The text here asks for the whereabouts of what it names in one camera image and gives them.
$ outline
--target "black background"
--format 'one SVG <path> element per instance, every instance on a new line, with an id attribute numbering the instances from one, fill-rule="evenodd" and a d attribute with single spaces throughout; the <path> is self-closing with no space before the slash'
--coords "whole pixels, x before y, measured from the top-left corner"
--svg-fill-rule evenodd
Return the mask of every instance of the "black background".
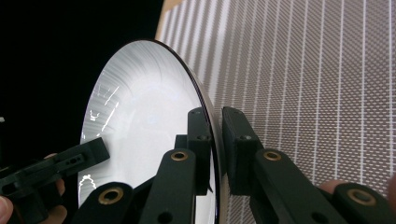
<path id="1" fill-rule="evenodd" d="M 79 144 L 93 86 L 110 57 L 155 37 L 162 0 L 0 0 L 2 167 Z M 65 223 L 77 175 L 65 179 Z"/>

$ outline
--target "reflected grid pattern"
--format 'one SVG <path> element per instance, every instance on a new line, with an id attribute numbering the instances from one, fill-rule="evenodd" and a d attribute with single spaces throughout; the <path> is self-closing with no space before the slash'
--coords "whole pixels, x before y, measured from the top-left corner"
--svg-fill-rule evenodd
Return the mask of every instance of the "reflected grid pattern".
<path id="1" fill-rule="evenodd" d="M 337 178 L 387 194 L 394 1 L 184 0 L 161 34 L 216 113 L 244 111 L 263 145 L 288 154 L 314 185 Z M 248 197 L 231 196 L 227 221 L 254 223 Z"/>

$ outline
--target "brass insert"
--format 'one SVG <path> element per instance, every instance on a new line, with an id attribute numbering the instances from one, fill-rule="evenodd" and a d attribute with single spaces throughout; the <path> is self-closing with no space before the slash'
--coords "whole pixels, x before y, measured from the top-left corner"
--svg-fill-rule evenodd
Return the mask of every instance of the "brass insert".
<path id="1" fill-rule="evenodd" d="M 101 204 L 113 204 L 118 202 L 123 196 L 122 188 L 115 187 L 106 189 L 99 195 L 99 203 Z"/>
<path id="2" fill-rule="evenodd" d="M 350 189 L 347 192 L 347 196 L 349 196 L 349 198 L 355 201 L 356 203 L 362 205 L 373 206 L 376 204 L 375 197 L 370 193 L 361 189 Z"/>
<path id="3" fill-rule="evenodd" d="M 174 161 L 184 161 L 189 157 L 189 155 L 187 155 L 187 153 L 182 152 L 182 151 L 178 151 L 178 152 L 174 152 L 171 155 L 172 160 Z"/>
<path id="4" fill-rule="evenodd" d="M 280 161 L 280 159 L 282 159 L 280 154 L 277 152 L 274 152 L 274 151 L 266 151 L 266 152 L 264 152 L 263 156 L 268 161 Z"/>

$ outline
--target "clamp jaw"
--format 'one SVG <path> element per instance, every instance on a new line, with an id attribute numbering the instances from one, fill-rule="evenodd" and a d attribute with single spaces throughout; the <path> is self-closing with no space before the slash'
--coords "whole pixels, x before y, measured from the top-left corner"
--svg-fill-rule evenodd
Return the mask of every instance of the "clamp jaw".
<path id="1" fill-rule="evenodd" d="M 283 152 L 264 148 L 240 110 L 222 110 L 231 194 L 250 196 L 257 223 L 396 223 L 388 201 L 363 185 L 317 189 Z"/>

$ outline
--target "hand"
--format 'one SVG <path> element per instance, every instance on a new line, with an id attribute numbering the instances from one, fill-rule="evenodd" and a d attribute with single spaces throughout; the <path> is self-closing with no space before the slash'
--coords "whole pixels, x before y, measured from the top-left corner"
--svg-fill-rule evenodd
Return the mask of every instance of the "hand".
<path id="1" fill-rule="evenodd" d="M 346 183 L 346 181 L 344 181 L 344 180 L 330 180 L 330 181 L 326 181 L 323 184 L 321 184 L 319 186 L 319 188 L 329 192 L 330 194 L 333 194 L 335 187 L 337 187 L 337 185 L 343 184 L 343 183 Z M 390 209 L 393 211 L 394 214 L 396 214 L 396 174 L 389 181 L 388 200 L 389 200 Z"/>
<path id="2" fill-rule="evenodd" d="M 62 196 L 65 191 L 64 181 L 59 179 L 55 182 L 58 188 L 59 194 Z M 11 218 L 12 211 L 14 210 L 14 205 L 11 200 L 7 197 L 0 196 L 0 224 L 7 224 Z M 49 210 L 49 217 L 41 222 L 40 224 L 56 224 L 63 223 L 67 216 L 67 210 L 62 205 L 57 205 Z"/>

